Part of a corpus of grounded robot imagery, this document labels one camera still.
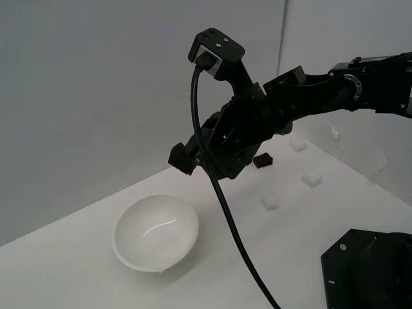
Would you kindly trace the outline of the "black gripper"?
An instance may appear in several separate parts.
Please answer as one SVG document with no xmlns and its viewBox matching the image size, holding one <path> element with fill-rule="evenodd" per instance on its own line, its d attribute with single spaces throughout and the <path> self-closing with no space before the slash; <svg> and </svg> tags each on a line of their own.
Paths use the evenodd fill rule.
<svg viewBox="0 0 412 309">
<path fill-rule="evenodd" d="M 260 145 L 275 135 L 292 131 L 292 120 L 287 114 L 293 109 L 281 105 L 281 96 L 289 85 L 286 82 L 267 84 L 231 82 L 233 96 L 220 110 L 202 125 L 201 133 L 209 157 L 207 169 L 193 134 L 186 144 L 175 145 L 184 150 L 207 174 L 212 171 L 219 180 L 234 179 L 251 163 Z"/>
</svg>

